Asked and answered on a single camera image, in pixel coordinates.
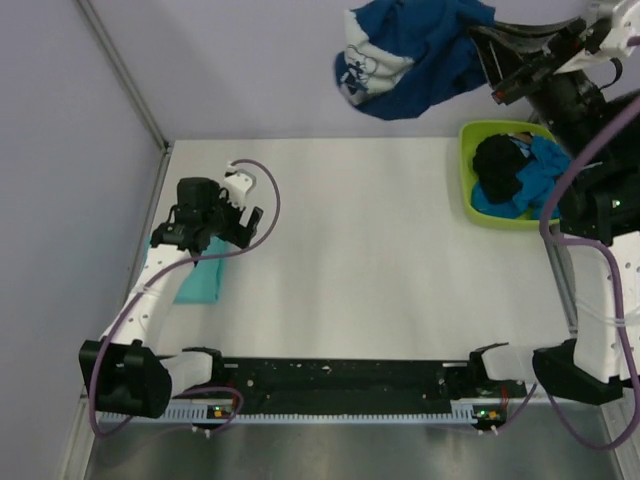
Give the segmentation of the dark blue printed t-shirt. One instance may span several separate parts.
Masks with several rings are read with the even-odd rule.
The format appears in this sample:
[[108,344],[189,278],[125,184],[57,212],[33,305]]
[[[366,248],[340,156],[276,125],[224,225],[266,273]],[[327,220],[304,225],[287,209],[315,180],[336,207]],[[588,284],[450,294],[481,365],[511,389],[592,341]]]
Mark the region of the dark blue printed t-shirt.
[[482,1],[371,1],[344,12],[346,45],[334,60],[337,89],[357,111],[414,119],[487,83],[472,27],[493,27]]

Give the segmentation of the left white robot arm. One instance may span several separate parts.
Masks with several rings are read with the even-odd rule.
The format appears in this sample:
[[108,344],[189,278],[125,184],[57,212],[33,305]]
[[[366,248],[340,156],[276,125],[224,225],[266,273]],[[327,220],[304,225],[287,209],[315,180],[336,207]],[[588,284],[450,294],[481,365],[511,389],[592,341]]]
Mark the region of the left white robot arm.
[[119,316],[98,341],[87,340],[79,363],[87,391],[99,412],[158,418],[169,401],[195,387],[216,396],[226,387],[217,351],[181,347],[159,351],[161,332],[174,300],[215,238],[244,249],[256,234],[263,211],[241,221],[255,179],[230,170],[222,181],[183,178],[168,218],[151,234],[146,259]]

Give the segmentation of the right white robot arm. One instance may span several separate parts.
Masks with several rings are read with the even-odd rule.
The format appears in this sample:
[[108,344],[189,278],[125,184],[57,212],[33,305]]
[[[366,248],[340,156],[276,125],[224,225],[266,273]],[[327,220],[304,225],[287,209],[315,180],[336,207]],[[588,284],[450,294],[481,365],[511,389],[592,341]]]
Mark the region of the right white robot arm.
[[629,55],[638,28],[611,16],[468,31],[494,100],[527,100],[570,156],[550,196],[559,224],[543,233],[570,253],[577,336],[532,363],[549,394],[591,405],[639,383],[639,95],[605,99],[586,68]]

